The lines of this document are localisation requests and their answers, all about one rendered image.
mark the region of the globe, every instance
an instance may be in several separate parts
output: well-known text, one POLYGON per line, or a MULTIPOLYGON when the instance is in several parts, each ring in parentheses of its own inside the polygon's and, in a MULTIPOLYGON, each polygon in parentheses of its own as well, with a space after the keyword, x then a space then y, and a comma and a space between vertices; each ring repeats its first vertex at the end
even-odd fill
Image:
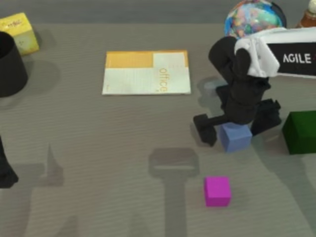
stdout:
POLYGON ((272 3, 265 0, 243 0, 228 14, 225 21, 225 36, 237 39, 253 33, 286 27, 272 3))

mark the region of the gray surface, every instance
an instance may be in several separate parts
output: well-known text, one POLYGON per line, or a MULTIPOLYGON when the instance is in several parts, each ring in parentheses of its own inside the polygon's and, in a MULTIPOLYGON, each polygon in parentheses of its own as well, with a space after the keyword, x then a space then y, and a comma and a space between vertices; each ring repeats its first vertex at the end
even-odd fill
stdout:
MULTIPOLYGON (((221 113, 199 88, 217 76, 207 53, 222 27, 36 25, 41 51, 24 57, 30 81, 0 101, 1 135, 21 179, 0 191, 0 236, 315 236, 315 155, 289 156, 280 127, 229 155, 196 139, 193 116, 221 113), (101 96, 107 50, 183 48, 192 95, 101 96), (230 177, 230 207, 204 206, 207 175, 230 177)), ((315 109, 315 80, 272 86, 266 97, 279 100, 283 119, 315 109)))
MULTIPOLYGON (((0 16, 24 11, 33 23, 223 23, 240 0, 1 0, 0 16)), ((309 0, 275 0, 289 26, 309 0)))

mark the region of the brown bottle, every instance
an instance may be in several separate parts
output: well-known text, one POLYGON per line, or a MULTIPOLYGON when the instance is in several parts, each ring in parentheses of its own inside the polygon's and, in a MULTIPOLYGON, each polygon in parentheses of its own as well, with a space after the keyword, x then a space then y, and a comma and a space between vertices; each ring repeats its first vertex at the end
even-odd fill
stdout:
POLYGON ((316 0, 310 0, 308 9, 296 28, 316 27, 316 0))

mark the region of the pink cube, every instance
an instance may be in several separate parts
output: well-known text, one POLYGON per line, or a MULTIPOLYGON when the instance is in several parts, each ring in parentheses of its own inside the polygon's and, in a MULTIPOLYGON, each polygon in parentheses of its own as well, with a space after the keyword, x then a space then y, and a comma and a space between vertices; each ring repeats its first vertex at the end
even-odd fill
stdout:
POLYGON ((228 206, 232 199, 229 178, 225 176, 209 176, 204 179, 206 206, 228 206))

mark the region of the black cylinder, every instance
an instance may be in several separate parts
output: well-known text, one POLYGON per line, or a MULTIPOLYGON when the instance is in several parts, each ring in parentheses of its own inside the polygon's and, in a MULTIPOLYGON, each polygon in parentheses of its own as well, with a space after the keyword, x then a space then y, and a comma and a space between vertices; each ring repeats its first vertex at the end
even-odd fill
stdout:
POLYGON ((8 97, 22 90, 28 75, 11 35, 0 32, 0 97, 8 97))

